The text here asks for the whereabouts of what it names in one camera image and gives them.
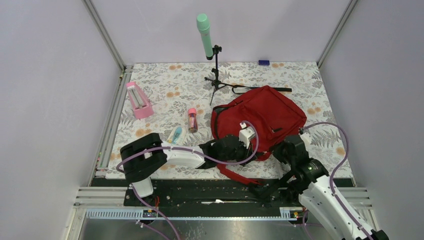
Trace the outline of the red student backpack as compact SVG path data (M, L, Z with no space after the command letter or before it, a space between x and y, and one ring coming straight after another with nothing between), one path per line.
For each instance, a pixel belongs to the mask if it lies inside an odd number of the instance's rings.
M239 136L240 123L248 121L258 133L254 161L269 158L273 148L286 136L296 135L307 116L292 100L268 85L249 90L228 104L212 109L211 133L214 140Z

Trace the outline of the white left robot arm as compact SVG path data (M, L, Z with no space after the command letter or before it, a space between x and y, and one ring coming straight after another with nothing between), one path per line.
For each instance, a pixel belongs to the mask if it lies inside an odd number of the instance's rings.
M193 169L211 169L218 164L241 165L255 159L257 147L251 141L256 134L249 127L238 136L227 135L198 146L181 146L162 141L150 133L120 150L121 162L116 170L132 185L136 199L144 206L152 204L155 192L151 175L165 164Z

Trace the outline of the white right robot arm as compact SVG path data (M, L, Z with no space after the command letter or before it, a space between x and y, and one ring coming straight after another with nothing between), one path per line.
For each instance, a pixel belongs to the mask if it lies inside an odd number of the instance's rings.
M311 212L335 240L387 240L360 216L336 188L328 170L310 157L300 135L289 135L272 150L272 155L290 167L278 183L287 188L287 201Z

